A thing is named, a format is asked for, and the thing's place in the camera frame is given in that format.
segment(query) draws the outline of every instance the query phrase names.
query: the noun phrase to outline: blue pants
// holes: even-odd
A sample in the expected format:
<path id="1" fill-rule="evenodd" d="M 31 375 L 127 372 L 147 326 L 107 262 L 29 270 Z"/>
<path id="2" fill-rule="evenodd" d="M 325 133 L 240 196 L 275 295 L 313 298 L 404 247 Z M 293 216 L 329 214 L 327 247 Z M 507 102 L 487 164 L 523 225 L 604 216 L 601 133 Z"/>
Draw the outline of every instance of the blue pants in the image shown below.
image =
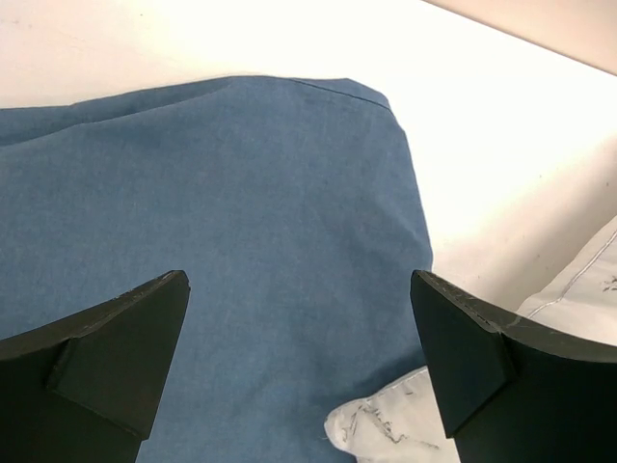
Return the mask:
<path id="1" fill-rule="evenodd" d="M 355 82 L 0 111 L 0 338 L 189 276 L 141 463 L 351 461 L 323 421 L 421 366 L 410 277 L 430 264 L 405 135 Z"/>

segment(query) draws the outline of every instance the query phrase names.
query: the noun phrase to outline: crumpled white cloth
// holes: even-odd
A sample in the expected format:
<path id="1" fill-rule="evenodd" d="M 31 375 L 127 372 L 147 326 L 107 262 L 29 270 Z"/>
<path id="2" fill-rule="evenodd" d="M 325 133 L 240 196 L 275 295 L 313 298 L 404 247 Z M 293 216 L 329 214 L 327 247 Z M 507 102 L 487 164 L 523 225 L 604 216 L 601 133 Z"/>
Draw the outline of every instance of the crumpled white cloth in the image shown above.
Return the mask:
<path id="1" fill-rule="evenodd" d="M 325 428 L 333 445 L 358 463 L 459 462 L 454 441 L 445 438 L 427 368 L 338 407 Z"/>

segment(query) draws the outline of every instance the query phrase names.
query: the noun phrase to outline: blue cloth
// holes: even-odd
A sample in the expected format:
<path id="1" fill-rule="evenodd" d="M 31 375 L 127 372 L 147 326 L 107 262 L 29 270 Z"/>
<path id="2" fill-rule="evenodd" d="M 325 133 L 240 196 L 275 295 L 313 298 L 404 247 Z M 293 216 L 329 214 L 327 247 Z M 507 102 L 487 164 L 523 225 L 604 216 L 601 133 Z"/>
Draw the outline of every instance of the blue cloth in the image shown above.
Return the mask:
<path id="1" fill-rule="evenodd" d="M 191 300 L 140 463 L 348 462 L 328 413 L 423 363 L 404 132 L 349 80 L 0 111 L 0 338 L 170 269 Z"/>

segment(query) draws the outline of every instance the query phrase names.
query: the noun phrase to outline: wrinkled fabric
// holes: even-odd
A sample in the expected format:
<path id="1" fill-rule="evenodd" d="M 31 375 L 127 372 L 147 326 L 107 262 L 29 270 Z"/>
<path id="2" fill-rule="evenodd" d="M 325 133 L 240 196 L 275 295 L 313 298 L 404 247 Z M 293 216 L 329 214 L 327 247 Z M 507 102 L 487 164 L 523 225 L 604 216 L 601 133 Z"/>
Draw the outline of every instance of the wrinkled fabric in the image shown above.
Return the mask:
<path id="1" fill-rule="evenodd" d="M 349 80 L 0 111 L 0 338 L 170 269 L 192 292 L 140 463 L 349 462 L 323 422 L 423 365 L 407 141 Z"/>

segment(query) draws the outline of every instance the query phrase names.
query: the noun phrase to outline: blue fabric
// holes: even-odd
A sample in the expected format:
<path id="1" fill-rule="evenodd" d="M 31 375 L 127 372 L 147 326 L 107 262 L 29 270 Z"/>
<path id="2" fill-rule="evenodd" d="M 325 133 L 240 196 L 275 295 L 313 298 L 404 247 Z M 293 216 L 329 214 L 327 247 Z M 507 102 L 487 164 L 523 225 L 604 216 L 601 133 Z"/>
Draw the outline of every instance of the blue fabric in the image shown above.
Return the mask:
<path id="1" fill-rule="evenodd" d="M 191 300 L 141 463 L 348 462 L 327 414 L 423 363 L 404 132 L 349 80 L 0 111 L 0 338 L 170 269 Z"/>

